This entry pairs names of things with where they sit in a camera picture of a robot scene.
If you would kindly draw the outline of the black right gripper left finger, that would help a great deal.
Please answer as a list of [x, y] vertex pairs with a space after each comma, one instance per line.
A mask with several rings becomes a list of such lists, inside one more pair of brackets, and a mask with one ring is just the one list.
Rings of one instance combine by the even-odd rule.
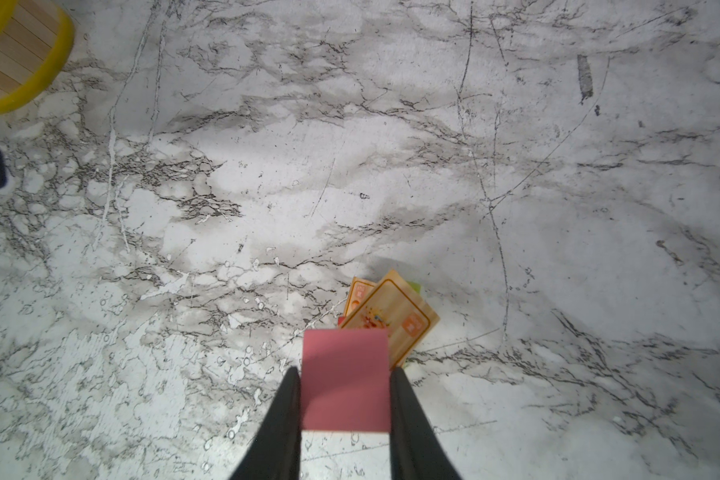
[[301, 457], [301, 382], [290, 367], [231, 480], [297, 480]]

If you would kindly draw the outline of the printed wood block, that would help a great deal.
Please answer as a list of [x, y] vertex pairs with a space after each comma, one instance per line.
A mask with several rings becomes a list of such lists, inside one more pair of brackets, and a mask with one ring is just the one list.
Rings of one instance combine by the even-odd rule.
[[364, 301], [348, 316], [341, 329], [381, 329], [388, 337], [390, 368], [401, 367], [408, 355], [437, 325], [440, 316], [398, 272], [390, 270]]
[[365, 297], [375, 288], [376, 283], [359, 277], [354, 277], [345, 305], [344, 317], [348, 317], [365, 299]]

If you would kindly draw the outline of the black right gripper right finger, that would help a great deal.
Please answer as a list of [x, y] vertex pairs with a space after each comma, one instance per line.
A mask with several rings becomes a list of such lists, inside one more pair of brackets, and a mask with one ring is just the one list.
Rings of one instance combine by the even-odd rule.
[[390, 466], [395, 480], [461, 479], [401, 367], [390, 375]]

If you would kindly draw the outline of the pink cube block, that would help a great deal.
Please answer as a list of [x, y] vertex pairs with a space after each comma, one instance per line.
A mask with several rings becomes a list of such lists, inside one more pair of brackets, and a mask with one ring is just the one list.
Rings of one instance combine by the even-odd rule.
[[390, 431], [390, 364], [381, 329], [304, 334], [301, 425], [306, 431]]

